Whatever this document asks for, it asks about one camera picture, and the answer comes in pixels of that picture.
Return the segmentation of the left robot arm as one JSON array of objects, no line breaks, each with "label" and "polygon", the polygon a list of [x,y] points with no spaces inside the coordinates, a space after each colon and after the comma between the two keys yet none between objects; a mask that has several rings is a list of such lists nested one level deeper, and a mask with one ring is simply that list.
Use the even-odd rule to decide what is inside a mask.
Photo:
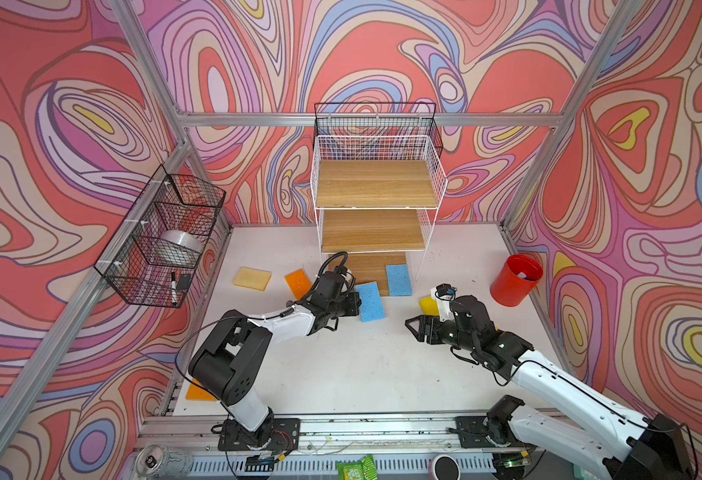
[{"label": "left robot arm", "polygon": [[254,390],[268,349],[324,329],[335,331],[340,318],[358,315],[355,284],[347,268],[337,267],[321,273],[304,297],[279,312],[226,312],[195,351],[188,374],[244,431],[271,431],[273,411]]}]

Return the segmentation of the blue sponge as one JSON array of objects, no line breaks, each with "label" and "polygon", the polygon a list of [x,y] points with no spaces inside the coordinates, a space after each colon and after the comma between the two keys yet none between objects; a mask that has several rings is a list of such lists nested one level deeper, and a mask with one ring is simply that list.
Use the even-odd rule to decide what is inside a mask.
[{"label": "blue sponge", "polygon": [[387,265],[386,276],[390,296],[413,295],[413,288],[407,264]]},{"label": "blue sponge", "polygon": [[385,318],[386,314],[377,282],[357,285],[355,290],[361,301],[359,316],[362,322],[378,321]]}]

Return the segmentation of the white wire wooden shelf rack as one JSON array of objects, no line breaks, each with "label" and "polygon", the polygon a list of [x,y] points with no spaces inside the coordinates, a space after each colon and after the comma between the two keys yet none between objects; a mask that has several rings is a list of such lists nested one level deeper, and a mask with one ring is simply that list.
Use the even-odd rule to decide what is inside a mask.
[{"label": "white wire wooden shelf rack", "polygon": [[386,266],[407,264],[429,248],[447,187],[441,162],[432,171],[422,160],[323,160],[310,178],[321,255],[348,255],[358,283],[377,282],[390,296]]}]

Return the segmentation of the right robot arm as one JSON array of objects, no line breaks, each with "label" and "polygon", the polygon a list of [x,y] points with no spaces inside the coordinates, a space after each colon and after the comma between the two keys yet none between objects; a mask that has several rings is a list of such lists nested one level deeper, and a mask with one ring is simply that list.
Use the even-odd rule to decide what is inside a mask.
[{"label": "right robot arm", "polygon": [[461,417],[464,445],[534,445],[599,479],[695,479],[697,452],[690,429],[658,413],[648,417],[607,398],[568,374],[521,336],[497,328],[485,304],[442,284],[433,293],[438,315],[406,320],[414,338],[447,345],[453,356],[516,384],[554,405],[553,418],[505,395],[481,420]]}]

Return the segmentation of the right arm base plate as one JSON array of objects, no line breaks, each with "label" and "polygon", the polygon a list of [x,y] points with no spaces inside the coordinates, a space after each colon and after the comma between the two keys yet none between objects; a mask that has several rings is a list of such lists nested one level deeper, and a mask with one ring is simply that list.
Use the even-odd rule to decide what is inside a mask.
[{"label": "right arm base plate", "polygon": [[532,444],[520,441],[506,423],[487,416],[456,417],[455,425],[446,431],[457,435],[460,446],[466,449],[537,449]]}]

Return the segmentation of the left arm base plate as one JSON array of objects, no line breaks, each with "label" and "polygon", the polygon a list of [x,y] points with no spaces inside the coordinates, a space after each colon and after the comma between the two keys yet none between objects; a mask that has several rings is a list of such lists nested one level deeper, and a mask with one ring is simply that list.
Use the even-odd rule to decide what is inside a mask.
[{"label": "left arm base plate", "polygon": [[301,420],[294,417],[270,418],[254,432],[246,430],[233,419],[214,425],[218,449],[225,452],[271,451],[290,452],[299,446]]}]

